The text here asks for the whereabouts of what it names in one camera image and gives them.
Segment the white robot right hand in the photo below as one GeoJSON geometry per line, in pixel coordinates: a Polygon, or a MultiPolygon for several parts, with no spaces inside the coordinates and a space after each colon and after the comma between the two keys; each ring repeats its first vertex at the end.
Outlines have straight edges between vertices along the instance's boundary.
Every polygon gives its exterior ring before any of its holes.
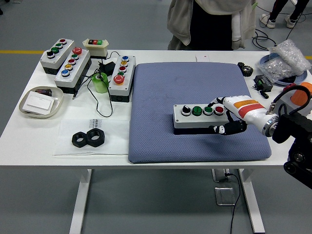
{"type": "Polygon", "coordinates": [[[278,115],[269,112],[258,101],[249,96],[217,97],[208,104],[209,107],[215,104],[223,104],[224,107],[232,112],[237,118],[247,124],[253,124],[264,136],[273,135],[273,126],[278,123],[278,115]]]}

